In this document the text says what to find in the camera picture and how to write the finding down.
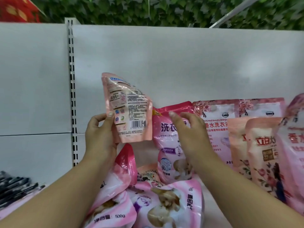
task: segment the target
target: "barcode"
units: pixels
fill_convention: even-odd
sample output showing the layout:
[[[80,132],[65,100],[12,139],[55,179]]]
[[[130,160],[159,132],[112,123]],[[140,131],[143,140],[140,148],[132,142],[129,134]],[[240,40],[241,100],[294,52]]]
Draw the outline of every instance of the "barcode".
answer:
[[[146,121],[131,121],[131,129],[139,129],[139,128],[146,128],[147,122]]]

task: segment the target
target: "hand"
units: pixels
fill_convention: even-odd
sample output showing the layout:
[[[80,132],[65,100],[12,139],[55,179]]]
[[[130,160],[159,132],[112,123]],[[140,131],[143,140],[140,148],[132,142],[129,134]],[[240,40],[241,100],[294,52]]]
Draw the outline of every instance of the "hand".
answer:
[[[190,162],[199,157],[202,157],[202,159],[218,159],[218,155],[213,151],[210,144],[209,135],[203,119],[195,114],[181,113],[180,116],[188,119],[190,122],[191,127],[189,128],[185,125],[183,119],[173,111],[170,111],[169,115],[177,129],[181,148],[186,157],[190,159]]]
[[[111,168],[116,157],[117,146],[113,143],[112,124],[113,112],[95,115],[88,123],[86,130],[86,153],[84,159],[97,160]]]

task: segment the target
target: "fingernail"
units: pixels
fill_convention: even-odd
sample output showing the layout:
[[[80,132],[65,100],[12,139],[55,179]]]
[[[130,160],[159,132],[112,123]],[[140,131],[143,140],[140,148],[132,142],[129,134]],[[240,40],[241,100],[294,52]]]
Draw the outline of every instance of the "fingernail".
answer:
[[[170,117],[174,117],[176,115],[176,113],[174,113],[173,111],[169,111],[169,115],[170,115]]]

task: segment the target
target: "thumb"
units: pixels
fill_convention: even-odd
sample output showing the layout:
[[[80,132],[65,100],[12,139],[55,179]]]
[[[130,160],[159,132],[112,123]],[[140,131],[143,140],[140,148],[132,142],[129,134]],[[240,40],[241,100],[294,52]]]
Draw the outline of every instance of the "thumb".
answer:
[[[110,131],[111,128],[112,128],[112,124],[114,122],[114,114],[112,111],[110,111],[108,114],[107,114],[107,118],[105,119],[105,121],[103,122],[102,124],[102,128]]]
[[[175,112],[170,111],[169,112],[169,116],[173,122],[173,124],[175,125],[177,132],[184,130],[185,128],[187,128],[187,126],[185,125],[185,123],[183,122],[183,119],[178,116]]]

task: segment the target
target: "forearm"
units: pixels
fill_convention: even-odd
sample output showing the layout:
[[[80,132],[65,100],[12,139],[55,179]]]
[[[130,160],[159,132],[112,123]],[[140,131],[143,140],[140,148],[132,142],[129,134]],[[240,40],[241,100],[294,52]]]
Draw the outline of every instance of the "forearm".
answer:
[[[220,159],[196,157],[191,162],[234,228],[303,227],[301,215]]]
[[[98,160],[83,159],[0,221],[0,228],[78,228],[107,175],[106,165]]]

